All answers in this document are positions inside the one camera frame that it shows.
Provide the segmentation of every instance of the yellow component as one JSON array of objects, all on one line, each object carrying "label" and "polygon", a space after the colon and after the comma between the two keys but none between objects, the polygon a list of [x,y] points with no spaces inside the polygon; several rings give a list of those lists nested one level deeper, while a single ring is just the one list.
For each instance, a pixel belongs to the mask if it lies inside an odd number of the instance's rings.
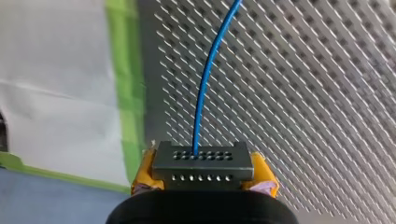
[{"label": "yellow component", "polygon": [[267,162],[265,162],[265,158],[259,152],[251,153],[250,158],[254,166],[254,177],[252,181],[244,182],[242,189],[248,190],[263,181],[273,181],[276,183],[276,188],[271,189],[271,196],[276,198],[277,191],[279,190],[279,182],[277,182],[274,173],[271,171]]},{"label": "yellow component", "polygon": [[137,184],[145,184],[155,189],[164,189],[163,181],[151,178],[151,164],[154,160],[156,151],[157,150],[151,148],[145,152],[137,175],[134,178],[134,183],[132,184],[132,192],[134,192],[134,186]]},{"label": "yellow component", "polygon": [[[163,181],[154,180],[151,178],[151,164],[154,160],[156,150],[151,148],[145,152],[142,163],[140,164],[134,183],[132,184],[132,192],[134,186],[137,184],[144,184],[155,189],[164,189]],[[242,184],[242,189],[249,190],[251,187],[263,182],[273,181],[276,183],[276,188],[271,189],[271,196],[276,198],[277,191],[279,190],[279,183],[276,180],[274,173],[271,171],[265,158],[259,152],[250,154],[250,158],[254,166],[254,177],[252,181],[247,181]]]}]

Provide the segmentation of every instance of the perforated metal panel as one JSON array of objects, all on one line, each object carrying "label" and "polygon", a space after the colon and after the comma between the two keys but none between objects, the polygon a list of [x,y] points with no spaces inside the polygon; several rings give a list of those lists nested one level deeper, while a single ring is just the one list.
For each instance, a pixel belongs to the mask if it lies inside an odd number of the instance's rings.
[{"label": "perforated metal panel", "polygon": [[[191,144],[231,1],[158,0],[163,122]],[[261,151],[297,210],[396,223],[396,15],[381,0],[245,0],[208,83],[202,145]]]}]

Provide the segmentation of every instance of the white surface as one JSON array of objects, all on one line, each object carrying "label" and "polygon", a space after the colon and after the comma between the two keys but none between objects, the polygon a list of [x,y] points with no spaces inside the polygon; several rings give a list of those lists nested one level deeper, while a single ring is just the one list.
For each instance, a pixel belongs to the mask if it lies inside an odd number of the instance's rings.
[{"label": "white surface", "polygon": [[26,165],[127,186],[104,5],[79,2],[0,0],[9,150]]}]

